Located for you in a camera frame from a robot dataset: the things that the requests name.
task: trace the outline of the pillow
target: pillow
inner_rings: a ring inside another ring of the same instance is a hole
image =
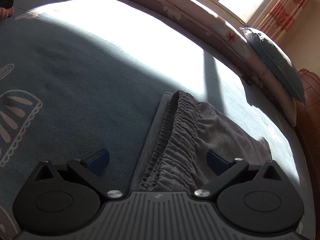
[[[289,94],[306,104],[300,76],[289,57],[263,32],[254,28],[241,29],[247,41],[287,89]]]

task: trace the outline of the black robotic device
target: black robotic device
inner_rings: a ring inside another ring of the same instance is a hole
[[[209,151],[218,176],[191,195],[126,196],[97,176],[108,162],[106,149],[66,165],[40,162],[13,204],[16,239],[301,239],[303,202],[275,161],[249,165]]]

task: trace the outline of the blue bedsheet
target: blue bedsheet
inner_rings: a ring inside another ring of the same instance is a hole
[[[300,231],[314,239],[311,182],[294,130],[214,49],[125,0],[14,7],[0,23],[0,206],[12,220],[13,200],[39,160],[65,163],[106,147],[103,177],[127,191],[161,96],[181,89],[267,139],[303,198]]]

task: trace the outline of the wooden furniture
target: wooden furniture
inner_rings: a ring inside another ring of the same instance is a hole
[[[316,210],[316,240],[320,239],[320,78],[306,69],[299,75],[306,105],[297,103],[296,134],[305,153]]]

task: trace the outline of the curtain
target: curtain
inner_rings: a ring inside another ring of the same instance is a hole
[[[258,26],[277,44],[292,27],[309,0],[279,0]]]

